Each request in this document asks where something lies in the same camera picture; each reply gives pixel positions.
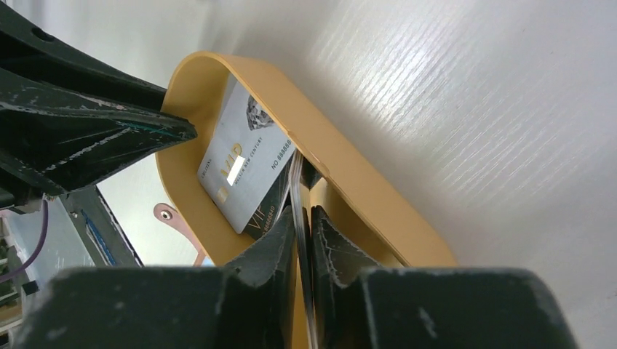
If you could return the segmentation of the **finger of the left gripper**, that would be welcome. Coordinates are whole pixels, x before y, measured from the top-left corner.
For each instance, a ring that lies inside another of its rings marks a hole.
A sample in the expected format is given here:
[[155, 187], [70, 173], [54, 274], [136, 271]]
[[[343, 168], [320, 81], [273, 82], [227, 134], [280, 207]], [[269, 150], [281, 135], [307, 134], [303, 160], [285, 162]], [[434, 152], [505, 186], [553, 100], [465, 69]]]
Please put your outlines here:
[[162, 111], [165, 89], [125, 74], [1, 6], [1, 186], [81, 190], [195, 127]]

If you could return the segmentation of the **silver striped card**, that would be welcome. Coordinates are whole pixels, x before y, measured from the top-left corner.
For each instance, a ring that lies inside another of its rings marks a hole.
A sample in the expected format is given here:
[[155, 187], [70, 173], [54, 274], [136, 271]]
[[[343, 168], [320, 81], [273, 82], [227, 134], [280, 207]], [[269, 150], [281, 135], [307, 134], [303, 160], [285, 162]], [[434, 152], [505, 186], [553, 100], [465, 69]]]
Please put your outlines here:
[[290, 202], [297, 236], [298, 263], [306, 313], [308, 344], [310, 348], [318, 348], [319, 343], [313, 302], [312, 266], [311, 256], [309, 255], [310, 227], [301, 194], [303, 160], [304, 157], [301, 152], [296, 150], [290, 165]]
[[295, 146], [234, 76], [197, 178], [233, 231], [259, 239], [284, 209]]

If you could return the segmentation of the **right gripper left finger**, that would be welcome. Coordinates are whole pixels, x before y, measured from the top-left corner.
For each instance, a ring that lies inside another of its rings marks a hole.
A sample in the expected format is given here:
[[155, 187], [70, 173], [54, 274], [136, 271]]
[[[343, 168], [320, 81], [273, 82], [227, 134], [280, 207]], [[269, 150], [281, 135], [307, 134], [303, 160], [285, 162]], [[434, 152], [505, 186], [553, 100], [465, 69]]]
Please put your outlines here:
[[37, 295], [14, 348], [289, 348], [295, 228], [218, 267], [73, 268]]

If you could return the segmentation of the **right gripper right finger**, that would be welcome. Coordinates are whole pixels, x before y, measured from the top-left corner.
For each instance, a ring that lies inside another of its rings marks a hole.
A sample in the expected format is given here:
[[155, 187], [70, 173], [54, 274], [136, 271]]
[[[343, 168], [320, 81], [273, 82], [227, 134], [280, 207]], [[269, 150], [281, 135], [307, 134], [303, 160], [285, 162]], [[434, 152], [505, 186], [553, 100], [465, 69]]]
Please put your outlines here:
[[320, 348], [576, 348], [554, 295], [517, 268], [387, 268], [311, 210]]

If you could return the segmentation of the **tan oval tray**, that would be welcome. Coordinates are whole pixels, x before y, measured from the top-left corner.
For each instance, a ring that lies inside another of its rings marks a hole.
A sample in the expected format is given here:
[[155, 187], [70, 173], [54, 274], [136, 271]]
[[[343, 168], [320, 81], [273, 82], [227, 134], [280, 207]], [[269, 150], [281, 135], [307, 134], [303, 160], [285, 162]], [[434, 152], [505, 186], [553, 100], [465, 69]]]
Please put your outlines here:
[[419, 348], [425, 323], [409, 297], [400, 270], [367, 269], [350, 286], [335, 282], [345, 257], [400, 262], [412, 267], [451, 267], [445, 241], [310, 100], [277, 68], [246, 57], [196, 52], [170, 79], [162, 110], [188, 119], [197, 137], [156, 155], [159, 176], [172, 203], [214, 266], [210, 296], [220, 311], [208, 318], [211, 348], [307, 348], [306, 312], [292, 233], [260, 241], [236, 235], [201, 188], [194, 171], [211, 140], [215, 115], [229, 76], [263, 103], [339, 196], [343, 214], [332, 213], [348, 236], [317, 230], [318, 346], [321, 348]]

